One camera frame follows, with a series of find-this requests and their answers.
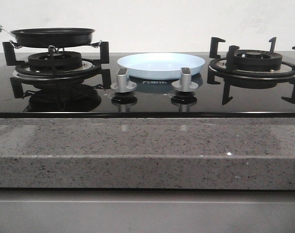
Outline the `left black burner grate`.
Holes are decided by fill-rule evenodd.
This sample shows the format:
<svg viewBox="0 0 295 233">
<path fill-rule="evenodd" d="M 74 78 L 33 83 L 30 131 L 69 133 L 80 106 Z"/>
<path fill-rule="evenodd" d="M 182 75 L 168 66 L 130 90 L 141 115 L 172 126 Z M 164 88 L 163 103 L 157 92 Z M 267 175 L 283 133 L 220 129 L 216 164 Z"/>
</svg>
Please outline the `left black burner grate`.
<svg viewBox="0 0 295 233">
<path fill-rule="evenodd" d="M 102 69 L 102 64 L 109 63 L 109 43 L 100 41 L 90 45 L 100 48 L 100 58 L 82 58 L 83 65 L 80 68 L 69 71 L 57 71 L 53 64 L 53 53 L 61 53 L 65 52 L 65 50 L 59 50 L 55 46 L 48 46 L 47 52 L 51 55 L 52 71 L 42 72 L 31 71 L 28 61 L 16 59 L 15 48 L 18 46 L 17 43 L 13 41 L 3 42 L 6 64 L 15 67 L 13 76 L 10 78 L 15 98 L 23 97 L 22 84 L 33 85 L 38 89 L 67 89 L 70 86 L 82 84 L 85 79 L 97 74 L 108 74 L 108 70 Z"/>
</svg>

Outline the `black glass gas cooktop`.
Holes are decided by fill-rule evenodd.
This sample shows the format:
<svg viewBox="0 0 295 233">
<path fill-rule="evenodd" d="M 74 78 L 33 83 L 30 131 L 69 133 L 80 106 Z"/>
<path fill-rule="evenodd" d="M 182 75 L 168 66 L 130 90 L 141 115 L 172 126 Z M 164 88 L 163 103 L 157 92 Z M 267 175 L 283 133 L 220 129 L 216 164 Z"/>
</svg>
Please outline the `black glass gas cooktop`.
<svg viewBox="0 0 295 233">
<path fill-rule="evenodd" d="M 110 55 L 93 77 L 65 83 L 18 80 L 0 53 L 0 118 L 167 118 L 295 117 L 295 78 L 243 81 L 219 77 L 204 65 L 192 93 L 173 90 L 170 81 L 133 78 L 135 91 L 119 94 L 115 82 L 120 53 Z"/>
</svg>

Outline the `silver stove knob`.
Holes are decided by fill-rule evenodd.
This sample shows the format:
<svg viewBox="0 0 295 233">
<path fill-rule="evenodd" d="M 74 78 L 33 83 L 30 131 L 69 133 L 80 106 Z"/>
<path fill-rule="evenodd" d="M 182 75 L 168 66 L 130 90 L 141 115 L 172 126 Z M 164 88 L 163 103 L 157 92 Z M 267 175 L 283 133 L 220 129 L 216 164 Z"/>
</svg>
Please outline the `silver stove knob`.
<svg viewBox="0 0 295 233">
<path fill-rule="evenodd" d="M 199 84 L 191 80 L 192 75 L 188 67 L 181 68 L 181 78 L 171 83 L 174 90 L 179 92 L 192 92 L 199 87 Z"/>
<path fill-rule="evenodd" d="M 134 91 L 137 88 L 137 84 L 130 81 L 128 70 L 126 68 L 121 68 L 117 73 L 116 82 L 110 87 L 115 92 L 126 93 Z"/>
</svg>

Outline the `right black burner grate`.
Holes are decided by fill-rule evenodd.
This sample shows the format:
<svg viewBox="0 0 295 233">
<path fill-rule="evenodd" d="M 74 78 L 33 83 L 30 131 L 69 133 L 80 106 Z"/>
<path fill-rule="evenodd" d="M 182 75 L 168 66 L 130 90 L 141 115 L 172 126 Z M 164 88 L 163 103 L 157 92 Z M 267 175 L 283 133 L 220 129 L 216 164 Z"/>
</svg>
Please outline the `right black burner grate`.
<svg viewBox="0 0 295 233">
<path fill-rule="evenodd" d="M 270 50 L 275 52 L 276 37 L 269 40 Z M 295 65 L 282 60 L 279 70 L 270 70 L 265 72 L 238 70 L 233 64 L 235 51 L 240 47 L 232 45 L 229 47 L 226 57 L 218 54 L 218 44 L 225 40 L 212 37 L 210 43 L 209 58 L 212 60 L 208 66 L 209 84 L 220 84 L 215 81 L 215 77 L 223 78 L 224 89 L 222 104 L 225 105 L 233 98 L 229 95 L 230 87 L 240 87 L 246 89 L 269 89 L 275 87 L 278 83 L 290 83 L 293 85 L 291 97 L 282 97 L 283 100 L 295 104 Z"/>
</svg>

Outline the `right silver stove knob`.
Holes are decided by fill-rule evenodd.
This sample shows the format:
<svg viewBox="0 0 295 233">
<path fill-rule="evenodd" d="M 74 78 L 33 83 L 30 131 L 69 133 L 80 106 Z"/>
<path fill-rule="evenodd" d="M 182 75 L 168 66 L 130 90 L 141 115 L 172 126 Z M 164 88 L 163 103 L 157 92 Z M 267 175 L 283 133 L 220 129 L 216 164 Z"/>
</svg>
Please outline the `right silver stove knob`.
<svg viewBox="0 0 295 233">
<path fill-rule="evenodd" d="M 181 78 L 171 83 L 174 90 L 179 92 L 192 92 L 199 87 L 199 84 L 191 80 L 192 75 L 188 67 L 181 68 Z"/>
</svg>

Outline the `light blue plate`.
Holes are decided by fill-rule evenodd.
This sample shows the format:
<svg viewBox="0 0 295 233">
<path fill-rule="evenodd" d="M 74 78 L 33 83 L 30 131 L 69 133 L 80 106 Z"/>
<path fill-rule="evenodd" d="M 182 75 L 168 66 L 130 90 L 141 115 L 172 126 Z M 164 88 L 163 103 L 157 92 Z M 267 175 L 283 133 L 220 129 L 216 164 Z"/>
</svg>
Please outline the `light blue plate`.
<svg viewBox="0 0 295 233">
<path fill-rule="evenodd" d="M 117 63 L 128 69 L 129 76 L 162 81 L 180 79 L 183 67 L 189 68 L 191 75 L 198 74 L 205 60 L 189 54 L 157 52 L 128 55 L 118 59 Z"/>
</svg>

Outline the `left silver stove knob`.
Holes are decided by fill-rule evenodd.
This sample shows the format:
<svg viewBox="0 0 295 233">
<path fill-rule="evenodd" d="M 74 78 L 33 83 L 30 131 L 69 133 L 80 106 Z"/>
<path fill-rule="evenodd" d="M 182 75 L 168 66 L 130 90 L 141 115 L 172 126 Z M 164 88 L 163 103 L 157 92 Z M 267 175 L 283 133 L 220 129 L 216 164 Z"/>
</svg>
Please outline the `left silver stove knob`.
<svg viewBox="0 0 295 233">
<path fill-rule="evenodd" d="M 116 82 L 110 87 L 115 92 L 126 93 L 134 91 L 137 88 L 137 84 L 130 81 L 128 70 L 126 68 L 121 68 L 117 73 Z"/>
</svg>

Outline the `black burner grate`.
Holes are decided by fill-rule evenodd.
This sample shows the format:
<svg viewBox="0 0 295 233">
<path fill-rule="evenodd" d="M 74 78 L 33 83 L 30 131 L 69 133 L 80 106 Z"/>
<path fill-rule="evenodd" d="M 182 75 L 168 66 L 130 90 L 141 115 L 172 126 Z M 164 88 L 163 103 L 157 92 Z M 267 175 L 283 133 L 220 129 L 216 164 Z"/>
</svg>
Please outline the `black burner grate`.
<svg viewBox="0 0 295 233">
<path fill-rule="evenodd" d="M 108 70 L 102 69 L 102 64 L 109 63 L 109 43 L 100 41 L 90 45 L 100 48 L 100 58 L 82 58 L 83 65 L 80 68 L 69 71 L 57 71 L 53 64 L 53 53 L 61 53 L 65 52 L 65 50 L 59 50 L 55 46 L 48 46 L 47 52 L 51 55 L 52 71 L 42 72 L 31 71 L 28 61 L 16 59 L 15 48 L 18 46 L 17 43 L 13 41 L 3 42 L 6 64 L 15 67 L 13 76 L 10 78 L 15 98 L 23 97 L 22 84 L 33 85 L 38 89 L 67 89 L 70 86 L 82 84 L 85 79 L 97 74 L 108 74 Z"/>
<path fill-rule="evenodd" d="M 269 40 L 270 50 L 275 52 L 276 37 Z M 293 85 L 291 97 L 282 97 L 283 100 L 295 104 L 295 65 L 282 60 L 279 70 L 270 70 L 265 72 L 238 70 L 233 64 L 235 51 L 240 47 L 232 45 L 229 47 L 226 57 L 218 54 L 218 44 L 225 40 L 212 37 L 210 43 L 209 58 L 212 60 L 208 66 L 209 84 L 220 84 L 215 81 L 215 77 L 223 78 L 224 89 L 222 104 L 225 105 L 233 98 L 229 95 L 230 87 L 240 87 L 246 89 L 269 89 L 275 87 L 278 83 L 290 83 Z"/>
</svg>

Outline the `black frying pan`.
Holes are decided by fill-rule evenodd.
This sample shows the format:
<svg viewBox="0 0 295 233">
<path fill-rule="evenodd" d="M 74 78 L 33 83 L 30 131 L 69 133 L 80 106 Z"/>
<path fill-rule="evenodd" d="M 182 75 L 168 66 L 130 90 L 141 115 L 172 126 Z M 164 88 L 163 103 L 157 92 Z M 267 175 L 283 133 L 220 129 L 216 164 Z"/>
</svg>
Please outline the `black frying pan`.
<svg viewBox="0 0 295 233">
<path fill-rule="evenodd" d="M 10 31 L 17 44 L 29 48 L 68 48 L 89 45 L 94 29 L 90 28 L 35 28 Z"/>
</svg>

